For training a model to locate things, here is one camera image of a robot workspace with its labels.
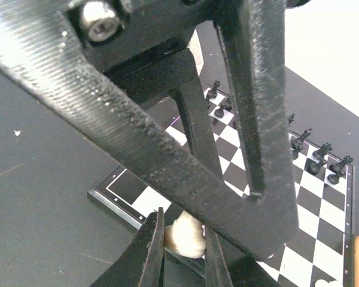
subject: bolt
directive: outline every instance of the bolt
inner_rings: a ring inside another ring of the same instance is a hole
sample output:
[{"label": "bolt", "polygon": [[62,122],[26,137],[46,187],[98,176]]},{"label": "bolt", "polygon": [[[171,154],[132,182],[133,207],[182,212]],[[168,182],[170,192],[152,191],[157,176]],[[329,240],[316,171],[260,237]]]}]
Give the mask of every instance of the bolt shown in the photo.
[{"label": "bolt", "polygon": [[120,27],[115,9],[105,1],[86,2],[80,11],[80,28],[89,40],[102,42],[112,37]]}]

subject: chessboard border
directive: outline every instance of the chessboard border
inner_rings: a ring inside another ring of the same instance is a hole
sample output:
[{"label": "chessboard border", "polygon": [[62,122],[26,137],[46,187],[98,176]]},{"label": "chessboard border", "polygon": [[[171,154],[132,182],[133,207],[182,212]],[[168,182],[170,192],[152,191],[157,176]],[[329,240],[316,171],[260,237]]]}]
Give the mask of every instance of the chessboard border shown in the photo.
[{"label": "chessboard border", "polygon": [[[209,84],[205,84],[202,88],[203,91],[205,92],[207,88],[212,88],[212,86]],[[227,93],[224,93],[219,90],[218,92],[225,97],[229,97],[229,94]],[[163,128],[166,129],[167,127],[169,127],[173,123],[173,121],[177,120],[178,117],[179,114],[177,112],[173,118],[170,118],[167,122],[164,123]],[[288,132],[294,136],[299,136],[298,133],[290,130],[290,128],[288,129]],[[319,148],[319,146],[313,142],[308,141],[308,144],[314,146],[315,148]],[[329,153],[328,155],[335,160],[340,160],[340,158],[334,154]],[[355,282],[355,275],[354,275],[355,273],[354,272],[355,167],[351,164],[348,164],[348,168],[351,170],[351,174],[349,176],[349,172],[347,172],[346,175],[347,187],[348,187],[346,193],[346,204],[347,202],[351,202],[351,205],[350,207],[346,206],[345,216],[346,216],[346,223],[348,223],[349,228],[346,228],[345,232],[343,233],[344,248],[345,248],[343,253],[344,256],[343,273],[345,274],[345,271],[348,270],[349,272],[347,274],[349,275],[349,277],[345,277],[343,275],[343,284],[350,283],[351,284],[350,286],[352,286],[353,283]],[[146,220],[146,217],[144,215],[141,215],[137,210],[133,209],[130,205],[123,202],[123,200],[120,197],[107,191],[107,187],[110,186],[112,182],[117,180],[117,178],[120,177],[126,171],[127,170],[123,166],[119,166],[104,181],[102,181],[99,185],[97,185],[96,188],[89,190],[87,192],[87,196],[92,201],[97,201],[97,203],[98,202],[102,203],[100,204],[100,206],[107,207],[108,211],[109,210],[113,211],[115,214],[117,214],[119,217],[121,217],[123,220],[125,220],[127,223],[129,223],[131,226],[135,227],[138,230],[141,227],[142,223]],[[174,258],[176,258],[177,261],[181,261],[186,266],[188,266],[193,271],[195,271],[198,275],[200,275],[201,277],[205,277],[203,262],[195,261],[190,258],[180,257],[179,255],[173,254],[170,251],[169,253]]]}]

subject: black pawn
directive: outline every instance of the black pawn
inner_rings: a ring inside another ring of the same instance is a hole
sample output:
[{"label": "black pawn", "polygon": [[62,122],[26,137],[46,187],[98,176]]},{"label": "black pawn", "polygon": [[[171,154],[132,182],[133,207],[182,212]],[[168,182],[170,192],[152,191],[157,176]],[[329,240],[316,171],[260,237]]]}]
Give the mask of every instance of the black pawn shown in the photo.
[{"label": "black pawn", "polygon": [[329,175],[327,177],[327,180],[329,181],[329,183],[331,184],[338,184],[339,180],[341,177],[345,176],[345,171],[344,170],[340,170],[338,173],[334,173],[332,175]]},{"label": "black pawn", "polygon": [[293,121],[295,121],[295,113],[288,116],[288,125],[291,125]]},{"label": "black pawn", "polygon": [[303,149],[303,145],[297,146],[296,149],[293,150],[293,160],[296,160],[299,157],[299,152]]},{"label": "black pawn", "polygon": [[333,163],[330,166],[330,169],[335,173],[339,173],[341,170],[345,168],[346,164],[352,163],[353,160],[354,159],[352,157],[346,155],[340,163]]},{"label": "black pawn", "polygon": [[217,90],[218,90],[218,88],[219,88],[219,86],[221,85],[221,82],[219,82],[219,81],[214,81],[214,83],[213,83],[213,88],[211,88],[209,91],[208,91],[208,93],[207,93],[207,95],[206,95],[206,97],[209,97],[210,99],[215,99],[216,97],[217,97]]},{"label": "black pawn", "polygon": [[232,101],[230,100],[230,97],[226,99],[224,109],[228,112],[230,112],[233,109],[233,105],[232,105]]},{"label": "black pawn", "polygon": [[225,115],[225,110],[224,110],[224,105],[222,104],[221,107],[219,109],[216,109],[214,111],[214,115],[217,118],[222,118]]},{"label": "black pawn", "polygon": [[311,174],[317,175],[318,173],[320,173],[323,165],[325,165],[326,163],[327,163],[327,161],[325,159],[322,159],[319,163],[312,162],[309,165],[309,170],[310,170]]},{"label": "black pawn", "polygon": [[316,158],[317,160],[322,160],[322,159],[324,158],[324,156],[325,156],[329,151],[332,151],[332,150],[333,150],[333,148],[331,147],[331,145],[330,145],[328,142],[326,142],[324,145],[322,145],[322,146],[320,147],[320,149],[314,151],[314,152],[312,153],[312,156],[313,156],[314,158]]},{"label": "black pawn", "polygon": [[296,149],[298,146],[303,145],[303,143],[305,142],[305,139],[309,135],[311,135],[311,131],[312,131],[312,129],[305,130],[303,132],[303,134],[299,138],[292,139],[291,140],[291,146],[293,147],[293,149]]}]

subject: white chess piece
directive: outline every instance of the white chess piece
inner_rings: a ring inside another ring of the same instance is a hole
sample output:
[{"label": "white chess piece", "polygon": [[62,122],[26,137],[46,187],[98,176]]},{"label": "white chess piece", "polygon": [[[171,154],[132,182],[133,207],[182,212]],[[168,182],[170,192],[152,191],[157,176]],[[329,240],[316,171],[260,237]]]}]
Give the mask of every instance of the white chess piece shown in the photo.
[{"label": "white chess piece", "polygon": [[202,223],[186,211],[165,228],[165,247],[189,258],[201,258],[206,251]]},{"label": "white chess piece", "polygon": [[343,287],[343,285],[339,281],[331,281],[328,283],[325,280],[318,280],[315,282],[315,287]]}]

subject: white wall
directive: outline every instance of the white wall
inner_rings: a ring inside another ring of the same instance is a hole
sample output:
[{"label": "white wall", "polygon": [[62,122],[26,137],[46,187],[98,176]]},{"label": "white wall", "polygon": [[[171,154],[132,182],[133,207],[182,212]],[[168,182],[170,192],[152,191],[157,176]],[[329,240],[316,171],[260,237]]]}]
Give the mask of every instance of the white wall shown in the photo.
[{"label": "white wall", "polygon": [[286,66],[359,117],[359,0],[311,0],[285,22]]}]

